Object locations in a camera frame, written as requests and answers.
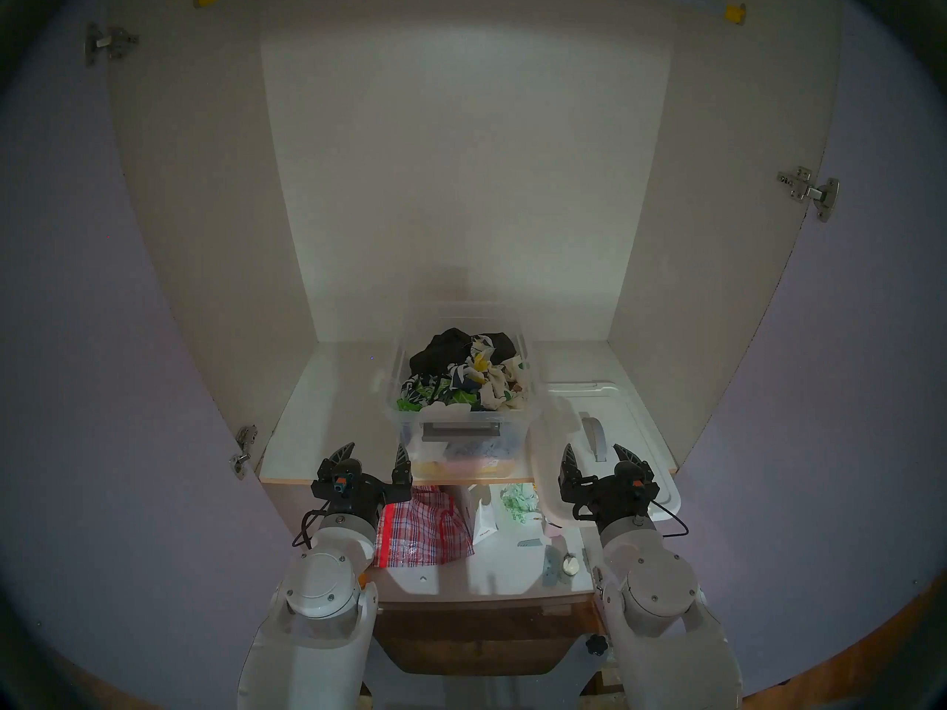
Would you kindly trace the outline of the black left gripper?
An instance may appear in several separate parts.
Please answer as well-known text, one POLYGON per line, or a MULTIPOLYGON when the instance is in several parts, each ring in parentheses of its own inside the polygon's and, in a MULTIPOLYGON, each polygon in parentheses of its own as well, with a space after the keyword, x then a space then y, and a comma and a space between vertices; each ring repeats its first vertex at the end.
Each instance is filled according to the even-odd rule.
POLYGON ((361 461, 351 457, 354 447, 355 443, 349 442, 322 460, 311 492, 328 503, 328 514, 348 514, 377 523, 386 506, 411 500, 412 464, 404 444, 399 443, 391 481, 384 482, 363 472, 361 461))

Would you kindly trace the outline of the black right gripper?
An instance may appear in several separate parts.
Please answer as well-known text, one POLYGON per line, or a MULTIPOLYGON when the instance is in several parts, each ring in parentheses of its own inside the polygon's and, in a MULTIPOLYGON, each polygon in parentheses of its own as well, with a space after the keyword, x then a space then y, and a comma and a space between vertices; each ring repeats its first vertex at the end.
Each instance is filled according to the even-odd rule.
POLYGON ((628 517, 648 517, 659 495, 650 464, 619 444, 613 449, 619 462, 614 474, 603 478, 583 476, 571 443, 563 449, 559 488, 573 519, 606 527, 628 517))

